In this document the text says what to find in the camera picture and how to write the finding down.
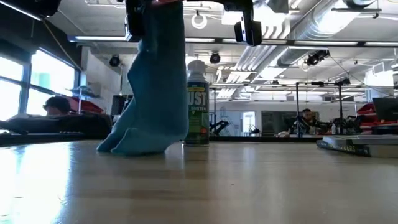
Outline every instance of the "desk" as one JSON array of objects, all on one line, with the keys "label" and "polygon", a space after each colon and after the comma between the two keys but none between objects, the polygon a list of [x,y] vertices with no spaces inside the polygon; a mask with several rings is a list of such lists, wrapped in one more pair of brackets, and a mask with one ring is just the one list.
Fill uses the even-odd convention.
[{"label": "desk", "polygon": [[211,143],[126,158],[98,141],[0,148],[0,223],[397,223],[396,159]]}]

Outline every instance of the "black clamp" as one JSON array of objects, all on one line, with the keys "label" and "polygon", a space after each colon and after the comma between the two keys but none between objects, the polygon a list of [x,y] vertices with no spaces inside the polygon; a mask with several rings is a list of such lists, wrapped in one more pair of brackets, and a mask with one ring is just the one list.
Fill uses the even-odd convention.
[{"label": "black clamp", "polygon": [[[126,19],[124,28],[129,42],[138,42],[145,35],[142,12],[145,9],[143,0],[125,0]],[[242,12],[241,21],[234,26],[235,39],[238,43],[257,46],[262,43],[261,23],[254,21],[253,2],[250,0],[214,0],[224,5],[225,11]]]}]

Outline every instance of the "window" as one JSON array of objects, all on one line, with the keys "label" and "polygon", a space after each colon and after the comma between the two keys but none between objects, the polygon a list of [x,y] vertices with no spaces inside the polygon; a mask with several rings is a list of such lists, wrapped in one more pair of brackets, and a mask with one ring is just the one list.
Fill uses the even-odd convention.
[{"label": "window", "polygon": [[43,105],[51,96],[50,94],[30,89],[26,113],[45,116],[47,112],[43,109]]},{"label": "window", "polygon": [[73,88],[74,81],[75,69],[71,66],[41,50],[36,51],[36,54],[32,56],[31,84],[72,96],[68,89]]},{"label": "window", "polygon": [[20,95],[21,87],[19,85],[0,80],[1,121],[5,121],[18,114]]},{"label": "window", "polygon": [[0,76],[21,81],[24,66],[0,57]]}]

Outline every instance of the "computer monitor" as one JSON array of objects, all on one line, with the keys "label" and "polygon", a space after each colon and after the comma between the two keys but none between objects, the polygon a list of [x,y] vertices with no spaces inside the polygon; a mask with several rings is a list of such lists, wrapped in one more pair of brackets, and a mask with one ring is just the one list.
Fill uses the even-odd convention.
[{"label": "computer monitor", "polygon": [[378,120],[398,121],[398,99],[373,98]]}]

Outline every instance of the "aerosol can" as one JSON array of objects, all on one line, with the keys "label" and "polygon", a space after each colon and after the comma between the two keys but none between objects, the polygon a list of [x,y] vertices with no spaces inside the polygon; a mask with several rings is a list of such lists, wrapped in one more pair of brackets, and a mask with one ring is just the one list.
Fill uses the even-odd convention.
[{"label": "aerosol can", "polygon": [[187,66],[189,130],[186,146],[209,145],[209,83],[205,79],[206,65],[194,60]]}]

